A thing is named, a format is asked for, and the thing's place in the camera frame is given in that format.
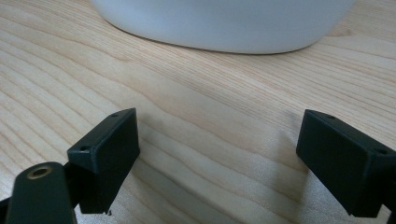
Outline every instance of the light wood surface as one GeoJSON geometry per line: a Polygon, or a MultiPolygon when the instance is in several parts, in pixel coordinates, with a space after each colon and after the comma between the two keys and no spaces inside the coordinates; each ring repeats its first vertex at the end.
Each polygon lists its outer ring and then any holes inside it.
{"type": "Polygon", "coordinates": [[[136,107],[141,155],[112,216],[79,223],[386,223],[349,217],[295,154],[306,108],[396,149],[396,2],[357,0],[286,54],[126,34],[87,0],[0,0],[0,198],[15,176],[136,107]]]}

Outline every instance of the white ceramic dish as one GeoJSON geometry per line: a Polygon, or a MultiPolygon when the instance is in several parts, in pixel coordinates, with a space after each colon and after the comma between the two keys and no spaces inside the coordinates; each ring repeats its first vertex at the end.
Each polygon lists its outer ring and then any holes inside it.
{"type": "Polygon", "coordinates": [[[134,35],[198,49],[279,53],[309,46],[354,0],[91,0],[134,35]]]}

